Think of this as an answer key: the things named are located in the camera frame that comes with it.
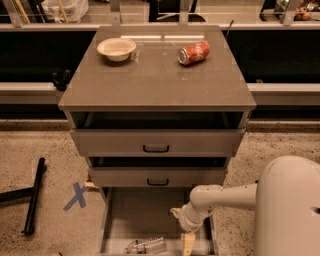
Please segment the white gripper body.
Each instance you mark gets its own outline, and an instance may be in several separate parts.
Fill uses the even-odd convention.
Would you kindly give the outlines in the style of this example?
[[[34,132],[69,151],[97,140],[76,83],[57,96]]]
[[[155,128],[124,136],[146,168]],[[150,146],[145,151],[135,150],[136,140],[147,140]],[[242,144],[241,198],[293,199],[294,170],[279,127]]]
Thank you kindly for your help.
[[[201,212],[194,208],[191,203],[182,206],[178,213],[178,221],[185,232],[197,232],[206,218],[213,214],[212,210]]]

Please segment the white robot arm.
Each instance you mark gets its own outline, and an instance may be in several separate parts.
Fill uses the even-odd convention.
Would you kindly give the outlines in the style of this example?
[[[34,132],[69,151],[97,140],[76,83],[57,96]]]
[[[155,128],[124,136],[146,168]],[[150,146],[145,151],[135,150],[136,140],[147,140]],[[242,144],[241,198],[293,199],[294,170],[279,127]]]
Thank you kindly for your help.
[[[218,207],[255,211],[254,256],[320,256],[320,165],[298,156],[269,162],[254,184],[199,185],[170,212],[195,233]]]

